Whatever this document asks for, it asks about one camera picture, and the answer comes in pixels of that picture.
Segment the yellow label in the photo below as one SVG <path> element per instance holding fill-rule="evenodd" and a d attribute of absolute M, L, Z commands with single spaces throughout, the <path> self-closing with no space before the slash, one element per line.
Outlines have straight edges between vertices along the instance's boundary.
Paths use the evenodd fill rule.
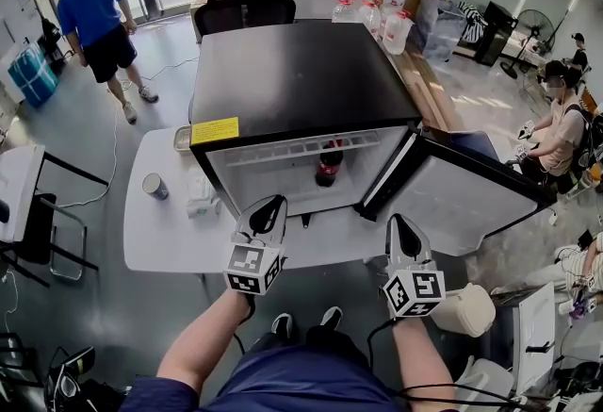
<path fill-rule="evenodd" d="M 192 126 L 190 145 L 211 142 L 212 140 L 238 137 L 238 117 L 219 121 L 201 122 Z"/>

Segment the fridge door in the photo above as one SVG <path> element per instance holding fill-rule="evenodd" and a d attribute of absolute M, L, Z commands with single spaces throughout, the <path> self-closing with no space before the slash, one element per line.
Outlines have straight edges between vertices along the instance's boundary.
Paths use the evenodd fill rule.
<path fill-rule="evenodd" d="M 460 256 L 555 201 L 552 191 L 493 158 L 414 133 L 358 210 L 371 220 L 398 212 L 421 228 L 433 250 Z"/>

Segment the backpack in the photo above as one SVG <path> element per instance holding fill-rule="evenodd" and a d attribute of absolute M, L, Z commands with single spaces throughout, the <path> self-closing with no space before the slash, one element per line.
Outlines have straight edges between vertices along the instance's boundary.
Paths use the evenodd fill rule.
<path fill-rule="evenodd" d="M 595 144 L 593 136 L 594 121 L 593 116 L 588 111 L 584 110 L 580 104 L 572 104 L 568 106 L 563 113 L 563 117 L 565 117 L 565 114 L 567 114 L 567 112 L 570 110 L 578 111 L 582 117 L 582 120 L 584 121 L 582 138 L 580 139 L 578 147 L 574 150 L 574 154 L 572 155 L 572 164 L 570 165 L 570 170 L 579 178 L 586 169 L 589 169 L 593 164 L 595 164 Z M 601 124 L 603 123 L 597 121 L 597 128 L 600 127 L 600 130 L 603 131 L 603 126 L 600 126 Z"/>

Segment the pink t-shirt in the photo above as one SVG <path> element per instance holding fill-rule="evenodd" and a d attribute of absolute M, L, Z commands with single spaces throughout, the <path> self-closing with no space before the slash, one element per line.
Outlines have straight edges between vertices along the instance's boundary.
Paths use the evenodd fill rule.
<path fill-rule="evenodd" d="M 553 124 L 546 130 L 545 139 L 540 145 L 541 147 L 546 146 L 555 138 L 561 139 L 562 145 L 552 154 L 540 157 L 540 163 L 552 175 L 562 175 L 567 171 L 584 132 L 584 118 L 577 109 L 570 109 L 563 115 L 572 104 L 579 105 L 576 95 L 571 96 L 562 104 L 555 99 L 550 105 Z"/>

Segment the black fridge top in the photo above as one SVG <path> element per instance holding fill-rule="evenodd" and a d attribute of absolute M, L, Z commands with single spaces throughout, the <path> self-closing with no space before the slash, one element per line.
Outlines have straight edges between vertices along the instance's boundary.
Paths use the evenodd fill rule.
<path fill-rule="evenodd" d="M 420 120 L 412 97 L 367 29 L 330 22 L 205 36 L 191 123 L 230 117 L 238 117 L 239 136 L 253 140 Z"/>

